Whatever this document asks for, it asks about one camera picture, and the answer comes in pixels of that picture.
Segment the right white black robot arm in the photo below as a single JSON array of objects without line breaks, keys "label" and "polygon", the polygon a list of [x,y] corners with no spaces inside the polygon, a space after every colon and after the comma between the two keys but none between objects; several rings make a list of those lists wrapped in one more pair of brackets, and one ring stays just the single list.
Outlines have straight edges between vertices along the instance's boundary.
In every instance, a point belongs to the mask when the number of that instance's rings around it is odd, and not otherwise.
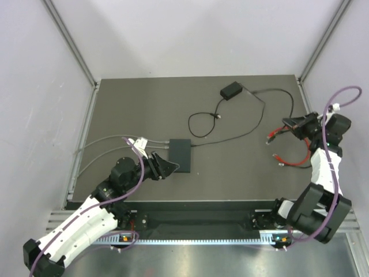
[{"label": "right white black robot arm", "polygon": [[305,234],[305,240],[328,243],[352,207],[342,195],[338,168],[342,160],[339,143],[351,127],[347,117],[328,113],[310,113],[303,117],[284,118],[283,129],[299,140],[308,140],[311,181],[296,201],[275,201],[269,222],[275,228],[289,226]]}]

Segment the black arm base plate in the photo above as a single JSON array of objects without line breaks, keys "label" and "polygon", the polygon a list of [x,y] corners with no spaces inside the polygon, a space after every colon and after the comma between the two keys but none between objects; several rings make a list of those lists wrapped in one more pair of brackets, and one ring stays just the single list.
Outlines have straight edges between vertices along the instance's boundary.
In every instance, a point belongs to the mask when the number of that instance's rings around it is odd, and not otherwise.
[{"label": "black arm base plate", "polygon": [[277,202],[261,201],[127,201],[136,214],[134,222],[147,229],[170,226],[239,226],[244,230],[280,229],[285,219],[277,214]]}]

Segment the black network switch box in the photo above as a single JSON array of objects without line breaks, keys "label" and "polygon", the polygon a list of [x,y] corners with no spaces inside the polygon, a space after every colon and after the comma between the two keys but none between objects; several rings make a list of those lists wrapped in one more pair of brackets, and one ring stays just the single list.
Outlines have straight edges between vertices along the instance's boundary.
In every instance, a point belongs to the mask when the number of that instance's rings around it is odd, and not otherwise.
[{"label": "black network switch box", "polygon": [[191,171],[191,140],[170,139],[169,161],[179,165],[175,173],[190,173]]}]

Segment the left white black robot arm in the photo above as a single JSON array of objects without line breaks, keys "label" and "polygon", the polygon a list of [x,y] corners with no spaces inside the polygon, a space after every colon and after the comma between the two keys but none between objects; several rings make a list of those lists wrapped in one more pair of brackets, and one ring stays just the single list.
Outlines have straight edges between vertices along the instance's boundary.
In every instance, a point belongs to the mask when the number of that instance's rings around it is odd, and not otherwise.
[{"label": "left white black robot arm", "polygon": [[24,264],[30,276],[62,276],[71,262],[110,231],[131,229],[132,213],[125,200],[146,180],[166,179],[179,168],[156,152],[140,157],[121,158],[101,182],[64,222],[40,239],[23,246]]}]

